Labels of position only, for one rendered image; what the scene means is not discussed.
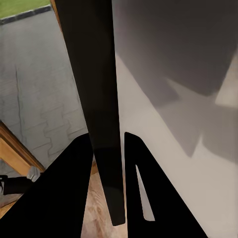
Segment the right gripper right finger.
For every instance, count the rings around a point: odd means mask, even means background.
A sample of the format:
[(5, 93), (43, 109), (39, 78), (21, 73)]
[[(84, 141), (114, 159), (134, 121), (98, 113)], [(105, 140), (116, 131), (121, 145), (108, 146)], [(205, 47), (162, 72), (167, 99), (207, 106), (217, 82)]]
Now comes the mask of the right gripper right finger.
[[(124, 134), (128, 238), (208, 238), (144, 141)], [(136, 165), (155, 221), (143, 214)]]

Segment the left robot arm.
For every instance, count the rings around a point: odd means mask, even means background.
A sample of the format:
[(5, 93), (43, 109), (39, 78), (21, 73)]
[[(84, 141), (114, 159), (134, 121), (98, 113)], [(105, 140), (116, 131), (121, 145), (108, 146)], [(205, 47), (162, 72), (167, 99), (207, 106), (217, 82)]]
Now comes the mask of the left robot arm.
[[(7, 194), (20, 194), (25, 193), (31, 185), (41, 176), (40, 169), (33, 166), (27, 172), (26, 177), (19, 178), (8, 178), (7, 175), (0, 175), (0, 183), (4, 182), (4, 193)], [(0, 194), (2, 193), (3, 187), (0, 184)]]

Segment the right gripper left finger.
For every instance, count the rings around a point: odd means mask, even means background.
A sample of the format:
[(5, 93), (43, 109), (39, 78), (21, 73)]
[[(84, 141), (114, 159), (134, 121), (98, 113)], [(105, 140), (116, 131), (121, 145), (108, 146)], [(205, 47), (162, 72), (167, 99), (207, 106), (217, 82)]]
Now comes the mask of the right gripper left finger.
[(93, 148), (75, 138), (0, 219), (0, 238), (80, 238)]

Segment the poster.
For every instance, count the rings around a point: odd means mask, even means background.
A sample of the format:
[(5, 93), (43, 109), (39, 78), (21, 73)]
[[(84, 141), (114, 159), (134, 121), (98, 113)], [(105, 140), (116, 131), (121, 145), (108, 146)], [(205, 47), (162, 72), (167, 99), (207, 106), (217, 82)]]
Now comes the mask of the poster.
[(54, 0), (113, 226), (125, 224), (112, 0)]

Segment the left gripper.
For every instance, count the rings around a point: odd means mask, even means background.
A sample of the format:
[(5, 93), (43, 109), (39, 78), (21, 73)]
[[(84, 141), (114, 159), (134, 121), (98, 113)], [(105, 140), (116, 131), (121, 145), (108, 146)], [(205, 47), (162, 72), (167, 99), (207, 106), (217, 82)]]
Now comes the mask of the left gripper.
[(31, 185), (34, 184), (31, 179), (27, 177), (16, 178), (16, 194), (25, 193)]

